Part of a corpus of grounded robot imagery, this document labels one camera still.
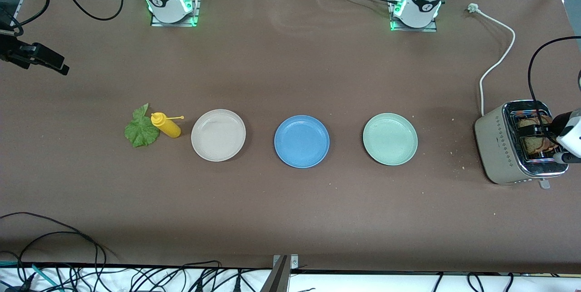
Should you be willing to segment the brown bread slice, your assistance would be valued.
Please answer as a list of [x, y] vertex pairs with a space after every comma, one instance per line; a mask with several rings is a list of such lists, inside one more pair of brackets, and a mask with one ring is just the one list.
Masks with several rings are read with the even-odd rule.
[[539, 130], [542, 130], [543, 133], [541, 138], [541, 143], [539, 147], [536, 147], [536, 153], [548, 153], [554, 149], [556, 149], [557, 144], [556, 142], [552, 141], [553, 138], [551, 135], [551, 124], [552, 118], [542, 115], [540, 116], [539, 120]]
[[544, 138], [538, 132], [539, 120], [527, 118], [517, 122], [517, 132], [527, 154], [539, 153], [543, 148]]

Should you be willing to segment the green lettuce leaf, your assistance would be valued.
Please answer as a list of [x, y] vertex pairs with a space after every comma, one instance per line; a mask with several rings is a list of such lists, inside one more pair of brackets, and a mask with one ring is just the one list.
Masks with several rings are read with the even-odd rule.
[[125, 126], [124, 136], [134, 148], [151, 145], [160, 135], [160, 130], [147, 116], [148, 108], [149, 104], [146, 103], [134, 110], [132, 120]]

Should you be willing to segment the yellow squeeze bottle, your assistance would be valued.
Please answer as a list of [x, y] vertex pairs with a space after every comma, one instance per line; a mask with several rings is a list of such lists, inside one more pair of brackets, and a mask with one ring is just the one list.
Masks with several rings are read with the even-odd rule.
[[173, 121], [175, 119], [184, 119], [184, 116], [168, 117], [162, 112], [151, 114], [151, 122], [154, 127], [173, 139], [180, 137], [182, 133], [180, 126]]

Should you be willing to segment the pale green round plate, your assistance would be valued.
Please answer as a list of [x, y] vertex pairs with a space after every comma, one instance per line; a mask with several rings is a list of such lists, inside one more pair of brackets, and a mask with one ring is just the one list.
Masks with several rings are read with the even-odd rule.
[[419, 145], [413, 125], [394, 113], [382, 113], [370, 118], [363, 129], [362, 141], [369, 156], [386, 166], [407, 163]]

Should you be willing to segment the white round plate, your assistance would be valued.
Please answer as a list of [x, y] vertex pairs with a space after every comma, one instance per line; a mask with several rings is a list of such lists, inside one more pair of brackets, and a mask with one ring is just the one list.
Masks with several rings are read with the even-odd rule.
[[246, 141], [246, 127], [241, 117], [233, 111], [215, 109], [203, 114], [191, 132], [195, 153], [210, 162], [233, 158]]

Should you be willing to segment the blue round plate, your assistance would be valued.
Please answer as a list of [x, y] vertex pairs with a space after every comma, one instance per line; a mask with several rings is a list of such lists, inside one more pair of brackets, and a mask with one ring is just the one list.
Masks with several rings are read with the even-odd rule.
[[274, 149], [282, 162], [293, 168], [311, 168], [325, 159], [330, 135], [325, 125], [308, 115], [295, 115], [276, 129]]

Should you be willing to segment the beige chrome toaster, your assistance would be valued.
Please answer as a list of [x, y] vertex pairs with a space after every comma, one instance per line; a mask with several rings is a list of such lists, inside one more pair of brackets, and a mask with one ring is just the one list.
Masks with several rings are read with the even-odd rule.
[[540, 101], [511, 101], [479, 118], [475, 125], [475, 137], [486, 176], [500, 185], [513, 185], [534, 180], [543, 189], [549, 189], [548, 179], [566, 173], [568, 164], [554, 160], [556, 153], [564, 151], [560, 146], [548, 153], [527, 154], [517, 132], [517, 122], [551, 112]]

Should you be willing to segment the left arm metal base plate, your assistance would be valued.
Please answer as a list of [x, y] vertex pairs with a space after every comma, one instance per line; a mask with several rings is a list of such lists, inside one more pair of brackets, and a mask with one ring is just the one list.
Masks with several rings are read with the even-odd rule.
[[390, 29], [411, 32], [435, 32], [437, 31], [435, 18], [441, 2], [435, 4], [424, 4], [423, 8], [418, 7], [411, 0], [388, 0]]

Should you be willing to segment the metal table bracket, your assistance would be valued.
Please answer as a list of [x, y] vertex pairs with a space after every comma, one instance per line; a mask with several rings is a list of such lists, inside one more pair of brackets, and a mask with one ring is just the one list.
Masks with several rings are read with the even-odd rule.
[[288, 292], [291, 271], [299, 266], [299, 256], [274, 255], [273, 268], [260, 292]]

